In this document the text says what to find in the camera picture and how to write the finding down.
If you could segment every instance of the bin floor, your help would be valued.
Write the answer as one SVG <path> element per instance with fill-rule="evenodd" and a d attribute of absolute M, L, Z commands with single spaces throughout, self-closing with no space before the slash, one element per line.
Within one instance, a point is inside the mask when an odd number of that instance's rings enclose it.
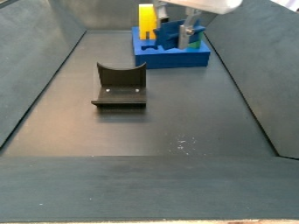
<path fill-rule="evenodd" d="M 91 104 L 96 63 L 135 66 L 131 38 L 129 31 L 87 32 L 2 156 L 275 156 L 213 51 L 208 67 L 147 70 L 145 109 Z"/>

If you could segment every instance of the dark gray surface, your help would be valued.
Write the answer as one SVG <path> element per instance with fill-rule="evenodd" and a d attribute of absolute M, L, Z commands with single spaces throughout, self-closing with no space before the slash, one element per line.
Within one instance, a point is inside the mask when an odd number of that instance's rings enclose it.
<path fill-rule="evenodd" d="M 245 0 L 217 16 L 207 36 L 279 154 L 299 158 L 299 15 Z"/>
<path fill-rule="evenodd" d="M 147 70 L 145 110 L 91 105 L 97 62 L 133 67 L 131 31 L 85 34 L 4 156 L 275 155 L 215 52 L 208 67 Z"/>
<path fill-rule="evenodd" d="M 0 9 L 0 146 L 68 57 L 85 29 L 54 1 Z"/>
<path fill-rule="evenodd" d="M 299 219 L 277 158 L 0 158 L 0 221 Z"/>

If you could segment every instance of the curved holder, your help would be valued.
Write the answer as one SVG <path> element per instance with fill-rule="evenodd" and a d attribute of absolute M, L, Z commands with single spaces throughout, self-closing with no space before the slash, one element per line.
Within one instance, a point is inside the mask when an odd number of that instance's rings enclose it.
<path fill-rule="evenodd" d="M 93 105 L 145 105 L 145 63 L 132 69 L 115 69 L 97 63 L 97 73 L 101 87 Z"/>

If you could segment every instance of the hole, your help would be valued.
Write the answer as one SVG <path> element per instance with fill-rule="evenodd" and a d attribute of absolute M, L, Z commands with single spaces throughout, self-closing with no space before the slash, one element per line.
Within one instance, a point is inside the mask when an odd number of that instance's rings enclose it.
<path fill-rule="evenodd" d="M 145 39 L 149 39 L 149 31 L 145 32 Z"/>
<path fill-rule="evenodd" d="M 148 48 L 153 48 L 155 50 L 157 50 L 157 45 L 141 45 L 141 50 L 144 51 Z"/>

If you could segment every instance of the yellow block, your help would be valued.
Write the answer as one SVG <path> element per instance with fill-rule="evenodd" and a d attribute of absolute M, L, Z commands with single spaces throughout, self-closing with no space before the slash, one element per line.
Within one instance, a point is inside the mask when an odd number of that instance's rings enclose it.
<path fill-rule="evenodd" d="M 151 3 L 139 4 L 139 38 L 155 39 L 153 29 L 156 29 L 155 7 Z"/>

